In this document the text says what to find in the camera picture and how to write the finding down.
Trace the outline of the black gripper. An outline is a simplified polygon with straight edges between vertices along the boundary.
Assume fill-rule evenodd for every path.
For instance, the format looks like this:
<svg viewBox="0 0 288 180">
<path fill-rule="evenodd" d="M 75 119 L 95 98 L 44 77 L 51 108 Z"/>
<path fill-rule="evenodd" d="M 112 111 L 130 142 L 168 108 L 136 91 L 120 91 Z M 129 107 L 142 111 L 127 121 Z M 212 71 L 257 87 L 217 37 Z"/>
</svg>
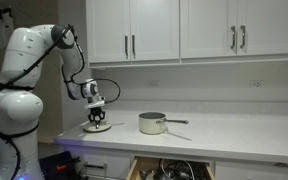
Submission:
<svg viewBox="0 0 288 180">
<path fill-rule="evenodd" d="M 90 110 L 90 114 L 87 116 L 90 123 L 95 123 L 95 117 L 94 116 L 99 117 L 98 123 L 100 123 L 102 120 L 105 119 L 105 111 L 102 111 L 102 109 L 100 107 L 92 108 Z"/>
</svg>

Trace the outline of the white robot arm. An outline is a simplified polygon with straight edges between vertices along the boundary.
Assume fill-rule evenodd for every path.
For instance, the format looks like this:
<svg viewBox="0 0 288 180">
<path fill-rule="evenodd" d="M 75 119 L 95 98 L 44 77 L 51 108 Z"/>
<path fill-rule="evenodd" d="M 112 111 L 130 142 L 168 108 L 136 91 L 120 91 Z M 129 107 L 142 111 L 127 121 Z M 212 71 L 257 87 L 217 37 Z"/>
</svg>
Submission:
<svg viewBox="0 0 288 180">
<path fill-rule="evenodd" d="M 86 98 L 88 107 L 95 110 L 105 104 L 94 81 L 73 80 L 83 69 L 84 58 L 71 26 L 47 24 L 16 29 L 8 41 L 0 72 L 0 180 L 43 180 L 37 143 L 43 102 L 33 89 L 43 59 L 52 50 L 62 57 L 69 97 Z"/>
</svg>

